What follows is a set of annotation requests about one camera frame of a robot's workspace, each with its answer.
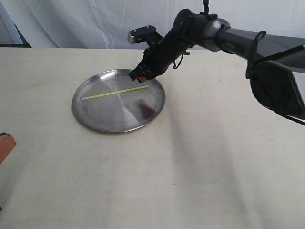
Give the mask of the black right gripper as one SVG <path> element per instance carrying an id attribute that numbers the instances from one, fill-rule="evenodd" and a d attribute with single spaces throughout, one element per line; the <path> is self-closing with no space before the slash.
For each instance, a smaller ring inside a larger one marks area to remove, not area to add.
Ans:
<path id="1" fill-rule="evenodd" d="M 162 75 L 167 70 L 166 48 L 162 46 L 148 47 L 143 52 L 143 59 L 129 73 L 132 81 L 138 79 L 139 83 L 144 83 L 148 79 L 153 79 Z"/>

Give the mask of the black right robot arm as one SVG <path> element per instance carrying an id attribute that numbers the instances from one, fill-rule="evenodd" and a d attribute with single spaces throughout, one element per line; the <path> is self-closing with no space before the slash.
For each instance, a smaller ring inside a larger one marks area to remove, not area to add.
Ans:
<path id="1" fill-rule="evenodd" d="M 132 80 L 142 83 L 160 76 L 189 48 L 200 46 L 245 59 L 245 76 L 262 106 L 294 121 L 305 117 L 303 38 L 233 29 L 215 14 L 183 9 L 165 36 L 159 35 L 155 27 L 146 26 L 130 31 L 128 40 L 148 44 L 143 59 L 129 74 Z"/>

